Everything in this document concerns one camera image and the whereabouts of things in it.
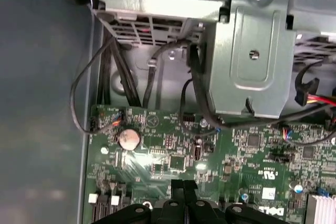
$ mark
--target red wire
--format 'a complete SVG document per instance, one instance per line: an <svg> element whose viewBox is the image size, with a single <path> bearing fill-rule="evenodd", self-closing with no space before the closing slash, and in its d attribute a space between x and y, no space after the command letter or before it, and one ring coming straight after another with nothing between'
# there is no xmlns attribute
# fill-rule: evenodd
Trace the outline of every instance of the red wire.
<svg viewBox="0 0 336 224"><path fill-rule="evenodd" d="M311 100L317 100L319 102L324 102L324 103L327 103L327 104L330 104L330 105L333 105L333 106L336 106L336 102L333 102L327 98L324 98L324 97L319 97L317 95L309 95L308 96L308 99L311 99Z"/></svg>

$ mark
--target white connector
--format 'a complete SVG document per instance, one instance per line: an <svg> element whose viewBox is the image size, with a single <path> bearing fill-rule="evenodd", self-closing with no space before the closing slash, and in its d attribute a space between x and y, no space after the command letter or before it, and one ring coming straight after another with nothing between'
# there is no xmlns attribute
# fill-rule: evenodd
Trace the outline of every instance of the white connector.
<svg viewBox="0 0 336 224"><path fill-rule="evenodd" d="M98 200L98 194L89 194L89 200L88 202L91 204L97 203Z"/></svg>

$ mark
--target metal bracket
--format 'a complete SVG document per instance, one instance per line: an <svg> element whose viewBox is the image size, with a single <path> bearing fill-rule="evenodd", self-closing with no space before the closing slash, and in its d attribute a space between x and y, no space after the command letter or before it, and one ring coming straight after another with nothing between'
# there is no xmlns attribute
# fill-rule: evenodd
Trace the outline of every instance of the metal bracket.
<svg viewBox="0 0 336 224"><path fill-rule="evenodd" d="M232 0L228 23L208 34L205 84L216 113L278 118L289 95L296 33L289 0Z"/></svg>

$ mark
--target green circuit board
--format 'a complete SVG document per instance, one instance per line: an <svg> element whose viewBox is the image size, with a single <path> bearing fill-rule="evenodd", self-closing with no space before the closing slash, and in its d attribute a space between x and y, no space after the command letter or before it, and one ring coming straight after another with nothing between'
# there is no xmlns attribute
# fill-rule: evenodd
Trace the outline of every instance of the green circuit board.
<svg viewBox="0 0 336 224"><path fill-rule="evenodd" d="M107 125L119 113L121 125L89 139L84 224L133 203L153 207L157 200L170 198L171 179L195 180L199 198L215 201L223 210L241 202L297 224L304 223L308 194L319 187L331 194L336 191L334 142L293 147L283 140L282 129L271 125L195 139L181 129L177 113L108 105L92 108L91 127ZM201 119L185 115L185 124L194 131L208 131L209 126L200 126ZM321 125L288 126L293 141L312 142L328 134ZM134 129L141 137L134 151L125 151L118 143L125 129ZM196 146L201 150L197 155ZM293 183L303 192L295 193ZM98 201L92 203L95 195Z"/></svg>

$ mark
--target blue connector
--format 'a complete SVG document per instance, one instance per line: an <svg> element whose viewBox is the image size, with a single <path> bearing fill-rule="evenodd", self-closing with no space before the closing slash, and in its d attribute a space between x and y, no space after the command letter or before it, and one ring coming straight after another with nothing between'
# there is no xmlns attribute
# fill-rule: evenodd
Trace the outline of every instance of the blue connector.
<svg viewBox="0 0 336 224"><path fill-rule="evenodd" d="M330 193L322 188L317 188L317 193L320 196L325 196L325 197L329 197Z"/></svg>

